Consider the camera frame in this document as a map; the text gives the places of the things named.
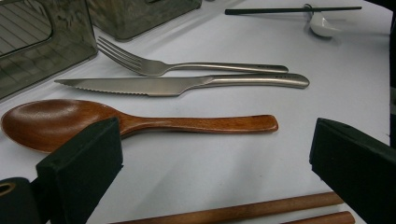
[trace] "knife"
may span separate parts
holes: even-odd
[[[88,91],[179,96],[184,91],[220,86],[280,86],[304,89],[309,80],[298,74],[241,74],[204,77],[127,77],[56,79],[55,82]]]

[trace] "spoon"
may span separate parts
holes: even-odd
[[[314,8],[309,4],[305,4],[304,6]],[[309,22],[309,26],[315,34],[323,37],[333,37],[334,35],[337,35],[341,32],[341,30],[335,28],[331,23],[329,23],[323,17],[323,14],[321,12],[317,11],[312,13],[313,15],[311,21]]]
[[[96,102],[58,99],[14,107],[2,117],[2,129],[10,139],[24,147],[51,153],[88,125],[111,117],[119,119],[121,137],[153,129],[196,133],[265,133],[275,132],[278,128],[272,115],[215,119],[142,118]]]

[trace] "table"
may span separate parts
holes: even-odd
[[[305,90],[221,87],[179,97],[147,97],[81,91],[55,78],[138,77],[102,53],[0,104],[43,99],[80,99],[143,117],[276,116],[279,130],[266,134],[140,133],[122,141],[124,167],[89,223],[109,223],[256,203],[331,191],[311,171],[309,151],[317,118],[351,125],[389,143],[389,27],[391,12],[360,0],[313,0],[321,7],[362,6],[323,12],[343,33],[321,38],[304,13],[226,16],[225,8],[301,7],[305,1],[204,1],[202,8],[118,46],[167,63],[284,64],[306,76]],[[96,36],[112,39],[94,28]],[[230,72],[174,71],[167,77]],[[0,133],[0,179],[36,178],[46,155],[18,146]],[[241,223],[279,223],[351,211],[346,204]]]

